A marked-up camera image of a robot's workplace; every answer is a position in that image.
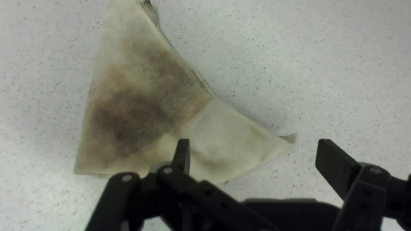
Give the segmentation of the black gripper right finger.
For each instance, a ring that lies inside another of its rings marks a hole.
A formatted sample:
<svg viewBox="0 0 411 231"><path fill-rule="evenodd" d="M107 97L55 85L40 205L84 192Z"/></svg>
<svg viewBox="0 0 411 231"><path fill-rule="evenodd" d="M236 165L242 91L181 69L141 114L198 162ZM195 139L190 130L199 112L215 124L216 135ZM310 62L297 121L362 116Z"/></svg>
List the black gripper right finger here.
<svg viewBox="0 0 411 231"><path fill-rule="evenodd" d="M329 138L319 139L315 166L343 200L333 231L380 231L384 218L411 231L410 179L357 161Z"/></svg>

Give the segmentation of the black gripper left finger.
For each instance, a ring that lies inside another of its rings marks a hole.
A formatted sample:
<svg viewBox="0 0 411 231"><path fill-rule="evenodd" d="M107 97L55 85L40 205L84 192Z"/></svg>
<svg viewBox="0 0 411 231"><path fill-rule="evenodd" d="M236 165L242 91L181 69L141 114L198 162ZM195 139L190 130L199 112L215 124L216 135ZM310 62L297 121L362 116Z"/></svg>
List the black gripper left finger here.
<svg viewBox="0 0 411 231"><path fill-rule="evenodd" d="M180 138L170 162L154 173L166 202L159 216L172 231L275 231L257 211L210 180L189 174L190 139Z"/></svg>

